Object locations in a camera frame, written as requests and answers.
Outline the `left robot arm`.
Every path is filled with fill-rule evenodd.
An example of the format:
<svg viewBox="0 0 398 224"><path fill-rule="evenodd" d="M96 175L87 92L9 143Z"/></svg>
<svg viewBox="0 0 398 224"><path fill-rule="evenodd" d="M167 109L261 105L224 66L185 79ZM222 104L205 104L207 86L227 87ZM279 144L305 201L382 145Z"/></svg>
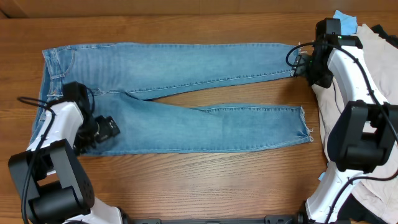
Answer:
<svg viewBox="0 0 398 224"><path fill-rule="evenodd" d="M120 133L112 117L93 116L91 93L85 85L71 82L63 85L58 100L19 97L20 102L40 107L46 114L34 142L8 162L24 223L131 222L123 210L95 197L78 160L87 148Z"/></svg>

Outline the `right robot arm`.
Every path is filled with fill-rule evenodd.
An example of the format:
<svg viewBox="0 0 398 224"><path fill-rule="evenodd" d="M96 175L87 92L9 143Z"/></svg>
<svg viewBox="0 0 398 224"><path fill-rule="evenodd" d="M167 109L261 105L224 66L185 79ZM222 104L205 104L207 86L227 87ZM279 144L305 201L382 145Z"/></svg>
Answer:
<svg viewBox="0 0 398 224"><path fill-rule="evenodd" d="M328 168L315 193L289 223L339 223L338 212L360 180L383 166L397 142L397 106L376 88L358 37L343 35L339 19L316 24L311 55L299 54L292 76L328 88L336 80L344 110L327 140Z"/></svg>

